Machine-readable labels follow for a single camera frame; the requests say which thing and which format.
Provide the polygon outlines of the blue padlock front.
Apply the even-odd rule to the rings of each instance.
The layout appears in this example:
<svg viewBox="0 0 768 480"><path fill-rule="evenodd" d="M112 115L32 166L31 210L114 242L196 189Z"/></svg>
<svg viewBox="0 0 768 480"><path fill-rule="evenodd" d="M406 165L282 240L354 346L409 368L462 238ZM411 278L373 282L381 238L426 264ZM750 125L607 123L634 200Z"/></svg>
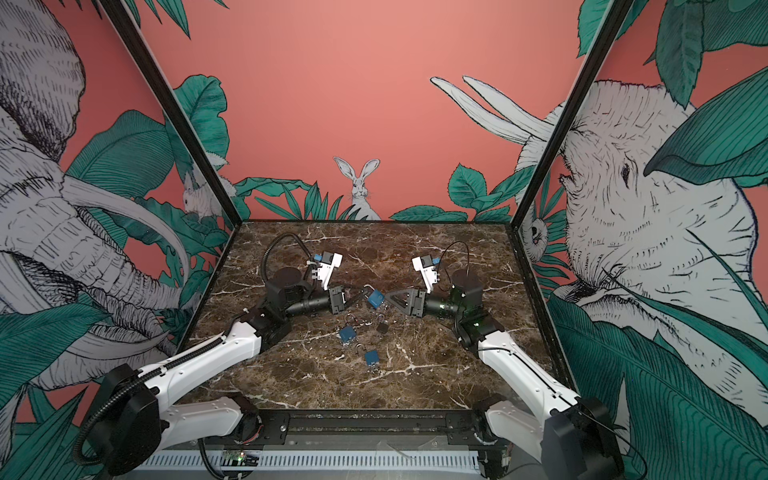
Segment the blue padlock front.
<svg viewBox="0 0 768 480"><path fill-rule="evenodd" d="M366 350L363 355L366 366L369 369L378 369L380 366L380 356L377 349Z"/></svg>

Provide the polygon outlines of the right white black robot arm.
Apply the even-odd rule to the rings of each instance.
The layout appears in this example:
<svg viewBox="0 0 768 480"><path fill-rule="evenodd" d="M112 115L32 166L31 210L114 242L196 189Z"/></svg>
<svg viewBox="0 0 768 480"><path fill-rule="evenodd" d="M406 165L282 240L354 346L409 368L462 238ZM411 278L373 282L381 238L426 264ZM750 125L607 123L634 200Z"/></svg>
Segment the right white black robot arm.
<svg viewBox="0 0 768 480"><path fill-rule="evenodd" d="M563 385L534 361L484 307L483 286L473 272L457 271L449 293L434 286L437 271L422 272L425 286L386 294L406 316L446 319L458 343L493 369L526 405L507 400L480 408L482 440L504 439L538 461L550 479L623 479L623 437L610 426L608 410Z"/></svg>

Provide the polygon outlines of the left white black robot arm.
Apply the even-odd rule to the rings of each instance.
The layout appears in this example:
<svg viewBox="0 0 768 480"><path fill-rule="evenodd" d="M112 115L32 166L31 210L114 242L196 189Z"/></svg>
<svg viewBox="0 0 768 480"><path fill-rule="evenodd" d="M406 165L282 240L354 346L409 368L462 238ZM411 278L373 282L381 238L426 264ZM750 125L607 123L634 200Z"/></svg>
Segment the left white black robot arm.
<svg viewBox="0 0 768 480"><path fill-rule="evenodd" d="M266 282L267 293L237 315L228 328L173 357L140 368L111 370L75 437L71 456L79 466L98 465L104 477L123 475L156 452L191 440L230 437L240 444L263 432L259 409L242 394L180 404L180 399L228 368L277 345L297 316L339 314L363 298L348 286L316 289L294 268Z"/></svg>

